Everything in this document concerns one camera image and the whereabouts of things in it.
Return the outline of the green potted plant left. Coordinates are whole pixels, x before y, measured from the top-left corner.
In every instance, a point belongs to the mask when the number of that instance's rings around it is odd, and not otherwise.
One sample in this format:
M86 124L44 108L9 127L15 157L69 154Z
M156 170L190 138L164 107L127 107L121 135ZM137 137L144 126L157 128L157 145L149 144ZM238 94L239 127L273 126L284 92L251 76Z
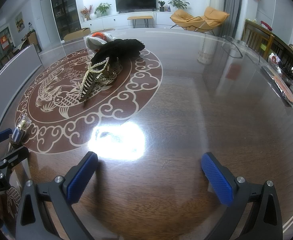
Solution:
M108 11L111 8L110 3L100 3L100 5L98 5L94 11L94 14L97 16L106 16L108 15Z

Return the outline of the gold pearl hair claw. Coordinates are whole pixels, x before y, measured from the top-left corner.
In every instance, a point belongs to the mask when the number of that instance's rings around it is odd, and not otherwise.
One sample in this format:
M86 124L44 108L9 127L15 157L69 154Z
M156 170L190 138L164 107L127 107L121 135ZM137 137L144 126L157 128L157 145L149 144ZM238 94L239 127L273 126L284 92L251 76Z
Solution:
M91 58L79 88L78 102L84 102L92 96L97 86L107 86L113 83L121 70L122 65L119 58L113 60L106 57L97 62Z

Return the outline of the gold cosmetic tube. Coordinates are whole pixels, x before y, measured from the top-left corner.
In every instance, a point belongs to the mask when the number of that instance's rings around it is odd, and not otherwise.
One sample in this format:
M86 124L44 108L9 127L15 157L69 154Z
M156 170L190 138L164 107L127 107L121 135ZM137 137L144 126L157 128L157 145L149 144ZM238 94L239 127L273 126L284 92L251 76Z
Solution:
M23 114L10 137L10 143L12 145L18 145L21 143L23 137L26 135L27 129L29 128L30 124L31 119L27 115Z

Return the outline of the cardboard carton on floor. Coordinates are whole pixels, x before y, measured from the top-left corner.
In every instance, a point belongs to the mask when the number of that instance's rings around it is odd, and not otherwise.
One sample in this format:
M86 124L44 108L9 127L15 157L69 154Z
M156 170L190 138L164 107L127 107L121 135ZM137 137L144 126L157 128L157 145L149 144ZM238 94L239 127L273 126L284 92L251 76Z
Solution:
M91 33L91 29L90 28L83 28L77 31L74 31L72 33L67 34L63 40L65 42L71 41L71 40L75 40L77 38L82 38L85 37L87 35L89 35Z

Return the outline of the grey curtain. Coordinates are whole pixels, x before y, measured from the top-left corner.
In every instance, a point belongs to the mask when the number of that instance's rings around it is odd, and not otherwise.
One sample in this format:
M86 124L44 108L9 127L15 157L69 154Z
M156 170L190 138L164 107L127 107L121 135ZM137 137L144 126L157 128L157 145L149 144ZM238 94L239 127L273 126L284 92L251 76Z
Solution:
M225 0L224 11L229 14L221 27L221 35L235 38L239 16L242 7L242 0Z

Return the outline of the green potted plant right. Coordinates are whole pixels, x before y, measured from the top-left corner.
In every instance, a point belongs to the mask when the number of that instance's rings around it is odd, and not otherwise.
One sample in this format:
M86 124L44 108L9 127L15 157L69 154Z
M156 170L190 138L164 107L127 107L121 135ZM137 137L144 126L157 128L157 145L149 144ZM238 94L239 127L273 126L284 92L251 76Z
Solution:
M186 0L169 0L168 4L171 4L177 9L186 10L190 3Z

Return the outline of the small potted plant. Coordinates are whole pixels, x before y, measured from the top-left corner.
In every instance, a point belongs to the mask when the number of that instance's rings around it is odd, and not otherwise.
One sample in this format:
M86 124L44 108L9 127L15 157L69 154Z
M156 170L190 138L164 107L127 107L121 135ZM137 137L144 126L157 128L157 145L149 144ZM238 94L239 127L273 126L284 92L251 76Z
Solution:
M165 1L158 1L159 4L159 11L164 12L165 11Z

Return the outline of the green potted plant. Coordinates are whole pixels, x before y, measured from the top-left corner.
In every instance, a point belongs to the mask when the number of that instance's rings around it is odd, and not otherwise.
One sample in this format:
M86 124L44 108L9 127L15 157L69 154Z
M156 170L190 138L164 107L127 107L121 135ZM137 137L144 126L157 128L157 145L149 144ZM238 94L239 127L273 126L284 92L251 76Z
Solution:
M186 10L190 3L186 0L169 0L168 4L171 4L177 9Z
M97 16L106 16L108 15L108 11L111 8L110 3L100 3L100 5L98 5L94 11L94 14Z

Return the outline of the white knit glove orange cuff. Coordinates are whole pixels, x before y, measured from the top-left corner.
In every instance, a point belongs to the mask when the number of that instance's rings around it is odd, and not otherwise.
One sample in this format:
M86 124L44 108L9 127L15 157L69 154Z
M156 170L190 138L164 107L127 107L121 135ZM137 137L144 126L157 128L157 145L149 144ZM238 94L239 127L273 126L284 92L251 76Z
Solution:
M96 32L84 38L87 49L93 51L94 53L98 52L104 44L114 40L115 37L111 34L102 32Z

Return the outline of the dark glass display cabinet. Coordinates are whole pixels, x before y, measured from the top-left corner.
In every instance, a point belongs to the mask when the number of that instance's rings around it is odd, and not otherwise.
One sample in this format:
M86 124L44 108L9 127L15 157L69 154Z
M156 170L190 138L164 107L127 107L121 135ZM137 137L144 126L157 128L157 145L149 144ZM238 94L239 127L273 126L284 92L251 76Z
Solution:
M81 29L76 0L50 0L60 40Z

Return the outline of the orange lounge chair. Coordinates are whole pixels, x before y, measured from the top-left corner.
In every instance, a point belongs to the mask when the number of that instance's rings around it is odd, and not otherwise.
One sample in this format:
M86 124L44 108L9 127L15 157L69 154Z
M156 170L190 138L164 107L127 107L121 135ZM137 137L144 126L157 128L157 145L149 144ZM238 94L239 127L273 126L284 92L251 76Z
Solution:
M181 27L184 30L211 33L221 26L229 17L229 13L207 7L203 16L192 16L186 11L179 9L175 11L170 19L174 22L173 27Z

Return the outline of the grey cardboard sorting box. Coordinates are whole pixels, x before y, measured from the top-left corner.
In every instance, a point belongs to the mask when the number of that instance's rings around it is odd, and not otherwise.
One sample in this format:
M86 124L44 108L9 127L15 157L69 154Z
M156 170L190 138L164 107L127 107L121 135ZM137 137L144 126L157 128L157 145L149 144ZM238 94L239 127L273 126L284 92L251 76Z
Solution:
M0 70L0 123L17 93L41 66L41 59L31 44Z

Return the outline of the red flower vase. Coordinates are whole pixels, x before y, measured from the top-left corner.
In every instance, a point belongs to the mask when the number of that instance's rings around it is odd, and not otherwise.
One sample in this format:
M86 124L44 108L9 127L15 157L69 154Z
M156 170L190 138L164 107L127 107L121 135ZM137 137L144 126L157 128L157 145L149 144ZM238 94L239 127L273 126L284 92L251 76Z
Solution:
M80 10L80 12L83 14L83 16L85 16L85 19L88 21L91 19L90 14L91 14L92 8L93 8L93 6L90 5L89 7L84 7L83 9Z

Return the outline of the black flat television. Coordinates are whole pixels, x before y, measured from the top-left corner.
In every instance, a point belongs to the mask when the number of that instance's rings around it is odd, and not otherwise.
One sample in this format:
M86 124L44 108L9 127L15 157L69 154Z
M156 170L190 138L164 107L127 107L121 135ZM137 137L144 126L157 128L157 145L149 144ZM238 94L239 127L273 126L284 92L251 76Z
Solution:
M117 12L155 9L156 0L115 0Z

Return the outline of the white tv console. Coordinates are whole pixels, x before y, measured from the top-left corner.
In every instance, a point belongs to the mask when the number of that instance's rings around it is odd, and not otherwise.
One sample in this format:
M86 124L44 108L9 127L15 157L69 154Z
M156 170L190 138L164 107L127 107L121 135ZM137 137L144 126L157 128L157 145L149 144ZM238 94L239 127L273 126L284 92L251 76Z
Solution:
M172 12L129 12L107 15L81 22L82 28L90 28L91 32L106 29L132 28L171 28L174 22L170 19Z

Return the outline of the wooden sideboard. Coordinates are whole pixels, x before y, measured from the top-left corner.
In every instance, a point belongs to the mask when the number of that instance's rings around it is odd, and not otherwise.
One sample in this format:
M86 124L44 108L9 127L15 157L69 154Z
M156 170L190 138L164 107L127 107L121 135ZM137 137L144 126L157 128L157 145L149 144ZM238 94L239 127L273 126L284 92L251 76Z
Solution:
M274 53L280 58L283 66L293 67L293 49L257 23L245 20L242 41L266 61L269 55Z

